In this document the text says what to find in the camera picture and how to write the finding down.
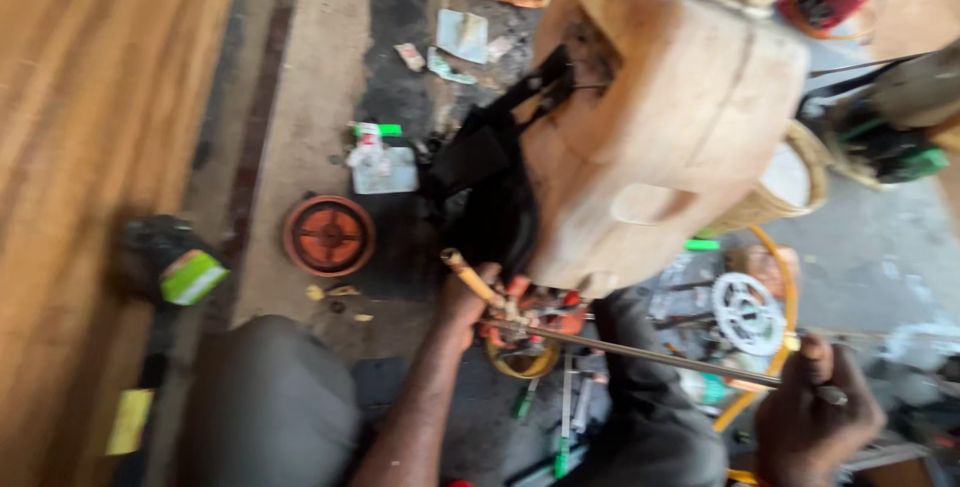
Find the woven basket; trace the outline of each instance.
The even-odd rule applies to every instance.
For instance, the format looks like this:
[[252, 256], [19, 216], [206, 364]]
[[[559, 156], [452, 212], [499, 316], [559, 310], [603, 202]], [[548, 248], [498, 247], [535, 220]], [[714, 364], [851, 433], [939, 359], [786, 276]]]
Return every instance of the woven basket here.
[[746, 198], [701, 230], [697, 237], [714, 238], [752, 224], [799, 217], [816, 211], [827, 201], [826, 162], [830, 158], [827, 149], [805, 126], [793, 120], [787, 128], [785, 141], [797, 152], [810, 177], [810, 198], [806, 205], [794, 205], [777, 197], [758, 180]]

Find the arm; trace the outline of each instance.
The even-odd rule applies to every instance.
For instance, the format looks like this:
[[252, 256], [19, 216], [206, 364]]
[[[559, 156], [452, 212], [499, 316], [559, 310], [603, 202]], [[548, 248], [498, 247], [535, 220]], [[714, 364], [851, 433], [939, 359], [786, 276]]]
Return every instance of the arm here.
[[[479, 269], [486, 282], [492, 282], [498, 272], [499, 267], [493, 264]], [[437, 319], [416, 353], [401, 395], [350, 487], [425, 487], [438, 483], [440, 444], [457, 368], [473, 339], [471, 326], [485, 307], [456, 275], [451, 274], [446, 285]]]
[[[800, 347], [783, 367], [781, 387], [756, 410], [756, 474], [771, 487], [833, 485], [835, 469], [886, 423], [849, 348], [813, 335]], [[846, 404], [815, 395], [815, 387], [826, 383], [847, 394]]]

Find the yellow label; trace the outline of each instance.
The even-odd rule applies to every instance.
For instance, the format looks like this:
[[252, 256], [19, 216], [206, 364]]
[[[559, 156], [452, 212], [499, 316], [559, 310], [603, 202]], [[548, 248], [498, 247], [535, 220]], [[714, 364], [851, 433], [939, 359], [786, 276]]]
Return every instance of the yellow label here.
[[107, 455], [124, 455], [140, 448], [140, 436], [147, 423], [154, 390], [126, 390], [120, 394], [113, 432], [107, 441]]

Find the wooden board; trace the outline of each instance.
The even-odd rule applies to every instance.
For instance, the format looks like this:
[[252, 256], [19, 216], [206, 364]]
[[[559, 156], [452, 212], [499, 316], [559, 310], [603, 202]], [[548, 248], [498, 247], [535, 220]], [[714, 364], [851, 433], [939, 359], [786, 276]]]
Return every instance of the wooden board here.
[[228, 3], [0, 0], [5, 485], [109, 471], [151, 315], [111, 283], [111, 243], [180, 207]]

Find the metal rod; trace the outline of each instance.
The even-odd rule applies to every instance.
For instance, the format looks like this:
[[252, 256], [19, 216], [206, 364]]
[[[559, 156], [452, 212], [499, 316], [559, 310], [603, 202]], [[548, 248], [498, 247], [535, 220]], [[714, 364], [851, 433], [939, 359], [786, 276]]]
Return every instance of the metal rod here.
[[930, 51], [925, 51], [924, 53], [914, 53], [913, 55], [905, 55], [903, 57], [894, 57], [893, 59], [884, 59], [882, 61], [871, 61], [870, 63], [860, 63], [859, 65], [850, 65], [849, 67], [840, 67], [839, 69], [830, 69], [828, 71], [813, 71], [808, 76], [809, 78], [816, 78], [824, 75], [832, 75], [833, 73], [842, 73], [844, 71], [852, 71], [854, 69], [865, 69], [867, 67], [872, 67], [874, 65], [884, 65], [886, 63], [893, 63], [894, 61], [906, 61], [908, 59], [916, 59], [923, 55], [932, 53]]
[[614, 343], [605, 343], [603, 341], [594, 341], [594, 339], [586, 339], [584, 337], [578, 337], [576, 335], [558, 333], [557, 331], [550, 331], [549, 329], [541, 329], [539, 327], [530, 327], [528, 325], [523, 325], [522, 323], [517, 323], [515, 321], [505, 321], [505, 320], [497, 320], [497, 319], [490, 319], [490, 318], [485, 318], [481, 321], [492, 327], [496, 327], [497, 329], [504, 329], [506, 331], [512, 331], [514, 333], [521, 333], [521, 334], [527, 333], [530, 335], [539, 335], [541, 337], [546, 337], [548, 339], [556, 339], [558, 341], [571, 343], [574, 345], [589, 346], [591, 348], [601, 349], [610, 353], [618, 353], [620, 355], [629, 355], [632, 357], [648, 359], [650, 361], [656, 361], [657, 363], [663, 363], [665, 365], [670, 365], [680, 369], [690, 369], [690, 370], [699, 370], [701, 372], [708, 372], [710, 374], [716, 374], [718, 376], [724, 376], [726, 378], [733, 378], [735, 380], [742, 380], [744, 382], [750, 382], [752, 384], [766, 386], [771, 389], [778, 388], [781, 383], [779, 378], [776, 378], [774, 376], [768, 376], [766, 374], [760, 374], [758, 372], [750, 372], [749, 370], [741, 370], [741, 369], [732, 369], [729, 367], [714, 365], [713, 363], [704, 363], [703, 361], [694, 361], [692, 359], [677, 357], [677, 356], [669, 355], [665, 353], [653, 352], [650, 350], [643, 350], [640, 348], [633, 348], [630, 346], [615, 345]]

